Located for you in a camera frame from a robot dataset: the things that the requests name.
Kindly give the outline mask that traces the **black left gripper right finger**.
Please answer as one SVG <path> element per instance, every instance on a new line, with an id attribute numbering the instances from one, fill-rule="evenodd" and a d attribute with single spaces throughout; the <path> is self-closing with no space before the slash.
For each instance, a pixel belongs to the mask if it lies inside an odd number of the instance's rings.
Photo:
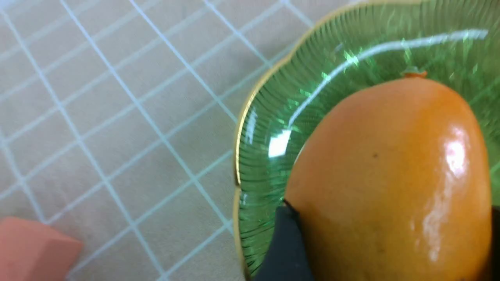
<path id="1" fill-rule="evenodd" d="M 492 207 L 491 281 L 500 280 L 500 208 Z"/>

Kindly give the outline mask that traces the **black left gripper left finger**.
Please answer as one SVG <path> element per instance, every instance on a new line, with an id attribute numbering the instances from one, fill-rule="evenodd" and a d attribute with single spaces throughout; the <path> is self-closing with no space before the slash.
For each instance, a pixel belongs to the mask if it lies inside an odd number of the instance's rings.
<path id="1" fill-rule="evenodd" d="M 299 218 L 299 213 L 287 200 L 276 209 L 273 237 L 254 281 L 314 280 Z"/>

